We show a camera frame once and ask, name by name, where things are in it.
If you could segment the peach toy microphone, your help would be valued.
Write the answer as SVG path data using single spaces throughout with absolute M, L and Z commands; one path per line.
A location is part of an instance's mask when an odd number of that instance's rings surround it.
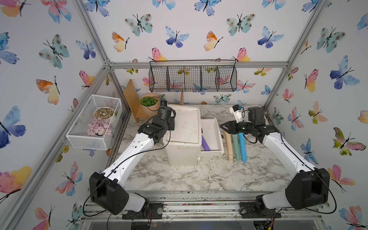
M 233 161 L 232 137 L 227 132 L 224 132 L 224 136 L 226 139 L 227 153 L 228 153 L 229 161 Z

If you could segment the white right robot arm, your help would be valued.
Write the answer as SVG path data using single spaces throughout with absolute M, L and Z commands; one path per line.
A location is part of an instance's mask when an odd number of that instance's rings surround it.
M 306 209 L 325 204 L 331 194 L 330 175 L 324 168 L 316 168 L 301 158 L 284 139 L 280 131 L 265 119 L 261 107 L 243 110 L 240 105 L 229 109 L 235 120 L 221 124 L 227 134 L 252 135 L 256 141 L 271 150 L 292 177 L 286 189 L 260 195 L 256 204 L 261 210 L 294 208 Z

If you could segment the white plastic drawer cabinet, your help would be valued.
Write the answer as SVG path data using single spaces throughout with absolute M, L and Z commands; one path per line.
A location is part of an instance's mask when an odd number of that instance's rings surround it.
M 163 137 L 164 150 L 171 166 L 196 166 L 202 146 L 200 110 L 170 104 L 175 112 L 174 130 Z

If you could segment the blue toy microphone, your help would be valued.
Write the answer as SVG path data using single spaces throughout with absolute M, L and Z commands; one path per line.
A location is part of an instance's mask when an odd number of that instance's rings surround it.
M 241 159 L 243 162 L 247 162 L 247 153 L 246 153 L 246 141 L 244 134 L 238 134 L 240 150 L 241 150 Z

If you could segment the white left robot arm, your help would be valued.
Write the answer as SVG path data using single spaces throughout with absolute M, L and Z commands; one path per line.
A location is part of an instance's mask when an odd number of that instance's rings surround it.
M 138 133 L 119 158 L 102 173 L 94 172 L 89 179 L 89 199 L 113 215 L 123 211 L 146 217 L 150 212 L 149 200 L 125 191 L 124 187 L 133 169 L 145 153 L 153 151 L 166 133 L 174 130 L 176 111 L 163 101 L 157 115 L 140 126 Z

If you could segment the purple toy microphone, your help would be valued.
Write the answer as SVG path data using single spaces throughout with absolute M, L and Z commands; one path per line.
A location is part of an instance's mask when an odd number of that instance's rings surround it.
M 204 151 L 211 151 L 203 135 L 202 135 L 202 148 L 204 149 Z

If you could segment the white drawer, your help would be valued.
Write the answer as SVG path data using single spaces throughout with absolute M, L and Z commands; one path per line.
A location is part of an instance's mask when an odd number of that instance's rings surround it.
M 224 146 L 220 133 L 219 124 L 216 118 L 213 119 L 202 119 L 202 136 L 205 143 L 209 147 L 209 151 L 206 151 L 201 147 L 200 157 L 219 157 L 224 153 Z

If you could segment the green toy microphone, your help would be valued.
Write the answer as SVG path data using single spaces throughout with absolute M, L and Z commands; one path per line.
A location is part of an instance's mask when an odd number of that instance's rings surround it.
M 237 134 L 232 134 L 233 150 L 237 161 L 241 159 L 241 150 Z

